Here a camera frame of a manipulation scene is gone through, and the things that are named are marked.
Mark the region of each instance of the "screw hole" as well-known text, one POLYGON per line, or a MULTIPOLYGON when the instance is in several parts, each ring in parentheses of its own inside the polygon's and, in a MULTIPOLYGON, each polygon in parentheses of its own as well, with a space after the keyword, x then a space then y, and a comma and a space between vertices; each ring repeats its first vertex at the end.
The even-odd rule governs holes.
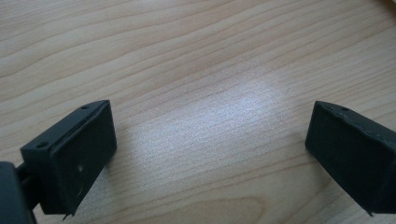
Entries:
POLYGON ((41 142, 40 144, 38 144, 37 146, 35 146, 36 148, 42 148, 42 147, 46 147, 49 143, 48 142, 41 142))

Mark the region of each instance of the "wooden table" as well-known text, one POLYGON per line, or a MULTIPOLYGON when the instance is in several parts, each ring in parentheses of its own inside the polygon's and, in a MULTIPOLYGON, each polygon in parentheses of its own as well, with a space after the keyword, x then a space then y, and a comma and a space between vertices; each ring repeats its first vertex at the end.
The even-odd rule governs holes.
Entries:
POLYGON ((118 151, 39 223, 392 223, 304 147, 316 100, 396 130, 391 0, 2 1, 0 158, 109 99, 118 151))

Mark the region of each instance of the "black object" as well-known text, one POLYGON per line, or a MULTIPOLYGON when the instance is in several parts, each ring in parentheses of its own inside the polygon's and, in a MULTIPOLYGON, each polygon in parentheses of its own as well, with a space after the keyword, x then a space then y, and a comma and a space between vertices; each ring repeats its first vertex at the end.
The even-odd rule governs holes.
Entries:
POLYGON ((362 208, 396 213, 396 133, 340 105, 315 102, 305 146, 362 208))
POLYGON ((38 203, 45 214, 74 215, 116 148, 108 100, 75 110, 21 148, 19 181, 12 164, 0 163, 0 191, 6 193, 0 194, 0 223, 23 223, 4 218, 11 217, 10 211, 26 214, 38 203), (5 203, 10 200, 16 203, 5 203))

